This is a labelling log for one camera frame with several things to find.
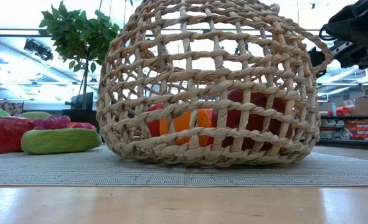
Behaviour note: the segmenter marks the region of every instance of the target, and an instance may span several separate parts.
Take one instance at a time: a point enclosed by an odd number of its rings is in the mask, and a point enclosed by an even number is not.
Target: ceiling
[[[329,18],[344,6],[355,3],[356,1],[331,1],[331,0],[263,0],[265,4],[279,3],[281,6],[280,15],[290,17],[298,22],[301,27],[311,30],[317,34],[323,24],[327,23]],[[141,3],[141,0],[134,1],[134,7],[130,1],[125,0],[102,0],[102,1],[82,1],[82,0],[64,0],[68,10],[83,9],[87,11],[88,17],[95,17],[94,11],[101,8],[101,11],[109,15],[112,22],[118,24],[121,28],[128,18],[134,13],[135,7]],[[0,29],[38,29],[38,25],[42,19],[41,11],[50,10],[50,5],[57,6],[59,0],[0,0]],[[191,29],[203,29],[202,24],[192,26]],[[220,26],[219,29],[229,29],[229,26]],[[169,29],[179,29],[179,26],[169,27]],[[178,32],[178,30],[165,30],[164,32]],[[33,39],[40,45],[52,47],[54,54],[53,61],[42,62],[39,57],[23,49],[26,39]],[[314,47],[311,42],[306,42],[308,49]],[[167,46],[171,54],[178,53],[177,49],[181,43],[174,43]],[[228,52],[234,52],[236,48],[235,42],[222,42],[221,46]],[[63,63],[58,58],[55,47],[52,46],[53,41],[49,37],[0,37],[0,83],[5,89],[19,92],[19,96],[32,98],[49,98],[49,99],[69,99],[73,95],[78,94],[83,72],[73,73],[68,69],[68,63]],[[207,50],[212,45],[197,42],[192,48]],[[262,55],[259,46],[250,45],[251,53]],[[213,61],[198,60],[194,63],[195,67],[213,67]],[[227,65],[235,70],[240,70],[238,64],[233,63]],[[89,74],[92,78],[99,81],[100,67],[94,73]],[[13,84],[13,82],[28,82],[28,84]],[[33,85],[30,82],[50,83],[49,85]],[[357,67],[342,69],[336,61],[328,68],[328,73],[318,80],[320,83],[359,83],[368,82],[368,71],[362,71]],[[338,90],[342,86],[321,86],[319,92],[330,93]],[[92,85],[90,91],[97,93],[97,86]]]

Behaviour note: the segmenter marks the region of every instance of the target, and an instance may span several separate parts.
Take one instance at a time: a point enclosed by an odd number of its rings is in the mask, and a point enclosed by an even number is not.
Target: potted tree
[[[117,36],[119,27],[117,24],[112,24],[110,17],[99,10],[95,11],[96,19],[87,19],[85,11],[68,11],[62,2],[58,9],[51,5],[51,10],[51,12],[42,12],[44,19],[40,27],[46,27],[46,31],[52,35],[59,57],[64,62],[71,60],[69,69],[73,69],[74,72],[84,69],[78,94],[83,87],[82,109],[85,109],[88,73],[89,71],[93,73],[97,69],[97,64],[103,65],[109,43]],[[67,115],[73,120],[72,114],[86,112],[64,113],[70,113]]]

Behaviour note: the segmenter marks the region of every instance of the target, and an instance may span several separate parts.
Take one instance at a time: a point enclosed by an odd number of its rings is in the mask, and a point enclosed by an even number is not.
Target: woven placemat
[[[352,187],[368,186],[368,161],[313,153],[290,165],[229,169],[146,164],[106,147],[74,153],[0,155],[0,185],[99,187]]]

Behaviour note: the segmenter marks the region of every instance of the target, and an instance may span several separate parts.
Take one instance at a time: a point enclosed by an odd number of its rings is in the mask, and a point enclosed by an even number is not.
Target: wooden surface
[[[315,152],[368,159],[368,151]],[[0,224],[368,223],[368,187],[353,189],[0,187]]]

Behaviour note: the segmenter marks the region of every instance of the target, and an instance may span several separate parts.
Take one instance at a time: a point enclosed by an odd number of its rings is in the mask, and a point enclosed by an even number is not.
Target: wicker basket
[[[310,154],[320,125],[315,74],[333,56],[319,38],[279,17],[279,9],[251,0],[144,1],[111,43],[101,73],[97,120],[109,149],[146,162],[220,167],[291,163]],[[208,30],[189,30],[200,23]],[[166,28],[176,24],[181,32],[166,34]],[[235,31],[217,30],[221,24]],[[243,27],[259,34],[243,32]],[[154,38],[147,39],[148,34]],[[324,52],[323,64],[311,66],[304,38]],[[198,41],[210,42],[212,48],[191,48]],[[239,53],[228,52],[222,41],[234,42]],[[171,43],[182,44],[183,50],[169,53],[166,45]],[[247,52],[245,43],[259,47],[261,56]],[[206,68],[196,60],[211,60],[215,66]],[[231,69],[229,63],[240,67]],[[243,97],[230,99],[232,90],[240,90]],[[265,97],[264,106],[253,102],[255,96]],[[274,108],[274,101],[284,102],[283,110]],[[146,111],[160,103],[163,109]],[[215,126],[199,126],[198,114],[206,108],[213,109]],[[189,129],[176,132],[174,119],[188,111]],[[236,128],[227,124],[231,111],[240,116]],[[166,119],[168,133],[152,137],[147,123],[161,119]],[[262,128],[247,128],[257,122]],[[278,123],[275,133],[270,131],[273,122]],[[214,142],[201,145],[200,136]],[[177,144],[183,138],[190,140]],[[225,138],[234,140],[227,145]],[[251,147],[245,142],[252,142]]]

